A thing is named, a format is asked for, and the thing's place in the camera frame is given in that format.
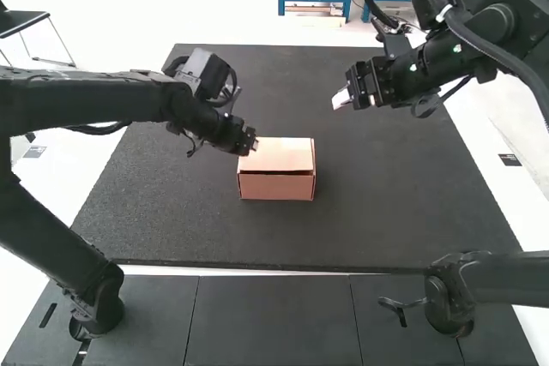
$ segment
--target chair leg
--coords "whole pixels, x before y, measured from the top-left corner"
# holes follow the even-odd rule
[[[69,49],[67,49],[67,46],[63,42],[63,39],[59,35],[59,32],[57,31],[55,25],[53,24],[53,22],[51,21],[51,19],[49,17],[48,17],[48,21],[50,21],[51,27],[53,27],[53,30],[55,31],[55,34],[57,35],[57,37],[61,41],[61,45],[63,45],[63,48],[67,52],[67,55],[69,56],[69,59],[70,59],[70,63],[59,62],[57,60],[43,59],[42,57],[31,57],[30,53],[28,52],[28,48],[27,48],[27,44],[25,43],[25,39],[23,38],[23,35],[21,34],[21,32],[19,32],[19,34],[21,35],[21,40],[23,40],[23,44],[25,45],[25,50],[27,51],[27,54],[29,55],[29,57],[31,57],[31,59],[33,59],[35,61],[60,64],[60,65],[63,65],[63,66],[69,66],[71,68],[75,68],[76,67],[75,59],[73,59],[72,56],[70,55]]]
[[[23,33],[19,32],[19,37],[21,38],[21,42],[23,42],[23,46],[25,46],[25,50],[27,51],[28,56],[32,59],[30,51],[28,51],[27,42],[25,41],[25,38],[23,38]]]
[[[11,64],[11,62],[10,62],[10,61],[9,61],[9,59],[8,59],[8,57],[7,57],[6,55],[4,55],[4,54],[3,54],[3,51],[2,51],[2,49],[0,49],[0,54],[2,54],[2,56],[3,56],[4,60],[5,60],[6,62],[8,62],[8,65],[9,65],[10,67],[12,67],[12,68],[13,68],[13,67],[14,67],[14,65],[13,65],[13,64]]]

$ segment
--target box lid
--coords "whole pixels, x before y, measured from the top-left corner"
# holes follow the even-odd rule
[[[311,138],[258,137],[258,148],[238,159],[241,171],[314,171]]]

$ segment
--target black robotic arm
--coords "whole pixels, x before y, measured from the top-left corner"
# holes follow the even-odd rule
[[[408,106],[413,115],[425,118],[471,79],[492,81],[500,70],[520,77],[549,119],[549,0],[412,2],[421,29],[428,32],[425,43],[416,48],[406,38],[406,23],[365,0],[385,56],[356,62],[347,71],[347,84],[332,99],[334,109],[346,104],[355,110]],[[460,78],[438,96],[442,85]],[[548,279],[548,251],[457,253],[425,270],[424,298],[399,303],[380,297],[379,303],[396,312],[403,326],[404,309],[423,306],[436,330],[464,337],[473,330],[479,303],[549,308]]]
[[[203,142],[246,156],[256,133],[232,114],[239,93],[234,70],[202,49],[176,59],[164,75],[0,68],[0,245],[63,289],[74,304],[69,330],[75,339],[98,337],[121,321],[124,273],[19,184],[9,138],[59,127],[104,135],[131,122],[167,122],[168,130],[192,140],[188,156]]]

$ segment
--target chair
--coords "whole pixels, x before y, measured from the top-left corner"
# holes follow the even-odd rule
[[[27,29],[28,27],[31,27],[36,23],[39,23],[45,19],[50,21],[51,27],[53,27],[53,30],[55,31],[56,35],[59,37],[59,40],[61,40],[61,44],[63,45],[63,48],[67,52],[67,55],[69,55],[70,63],[43,59],[41,57],[32,57],[30,52],[28,51],[27,43],[25,42],[25,39],[23,38],[23,35],[21,32]],[[67,46],[65,46],[65,43],[61,39],[61,36],[59,36],[59,32],[53,25],[53,22],[50,19],[50,14],[48,12],[29,12],[29,11],[23,11],[23,10],[8,10],[8,8],[6,8],[6,6],[2,3],[2,0],[0,0],[0,39],[6,39],[12,34],[16,34],[16,33],[18,33],[19,36],[21,37],[23,45],[25,46],[25,51],[27,51],[27,54],[31,59],[36,61],[41,61],[41,62],[70,66],[71,68],[76,67],[74,59],[70,55],[69,50],[67,49]],[[12,66],[11,62],[9,61],[9,59],[6,57],[6,55],[3,53],[2,50],[0,50],[0,54],[2,54],[3,58],[6,60],[6,62],[8,62],[8,65]]]

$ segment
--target white floor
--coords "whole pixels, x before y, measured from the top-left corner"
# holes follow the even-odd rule
[[[93,71],[160,70],[175,43],[377,45],[372,28],[359,20],[360,10],[355,6],[349,24],[319,28],[305,27],[291,17],[279,18],[276,0],[3,1],[13,9],[50,11],[79,67]],[[36,27],[28,34],[29,45],[42,56],[61,57],[62,50],[51,35],[46,25]],[[15,37],[0,43],[12,62],[22,67],[42,67],[42,63],[26,59],[18,40]],[[549,207],[542,192],[549,193],[545,161],[549,157],[549,139],[529,91],[520,82],[501,76],[483,87],[470,85],[447,107],[522,247],[549,249]],[[70,225],[121,135],[97,138],[62,130],[39,132],[34,144],[47,147],[44,154],[39,159],[19,160],[14,171],[31,193]],[[21,139],[15,141],[15,146],[18,153],[24,153],[27,147]],[[497,153],[510,151],[521,158],[526,168],[502,165]],[[125,270],[197,273],[195,269]],[[45,282],[41,273],[0,249],[0,358]],[[545,348],[549,310],[516,308],[516,312],[540,365],[549,366],[549,350]]]

